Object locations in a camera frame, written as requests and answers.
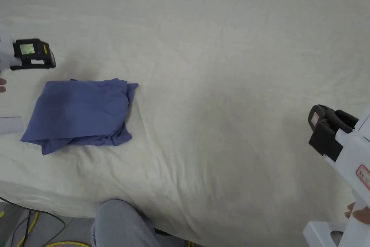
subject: small screen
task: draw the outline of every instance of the small screen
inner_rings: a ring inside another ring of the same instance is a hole
[[[33,44],[21,44],[20,48],[21,48],[22,55],[34,54],[35,53],[35,49],[33,47]]]

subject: red label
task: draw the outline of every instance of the red label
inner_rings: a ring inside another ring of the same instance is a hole
[[[370,190],[370,171],[365,167],[365,165],[358,167],[356,175]]]

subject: white paper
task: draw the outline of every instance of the white paper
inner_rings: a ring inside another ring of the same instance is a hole
[[[0,118],[0,135],[22,132],[23,130],[21,117]]]

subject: folded blue shirt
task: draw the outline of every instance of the folded blue shirt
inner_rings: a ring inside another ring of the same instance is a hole
[[[118,78],[46,82],[21,141],[41,145],[43,155],[65,145],[127,142],[125,120],[137,87]]]

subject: leg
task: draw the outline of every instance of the leg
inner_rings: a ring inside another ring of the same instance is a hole
[[[110,200],[99,207],[91,242],[94,247],[160,247],[153,232],[131,205]]]

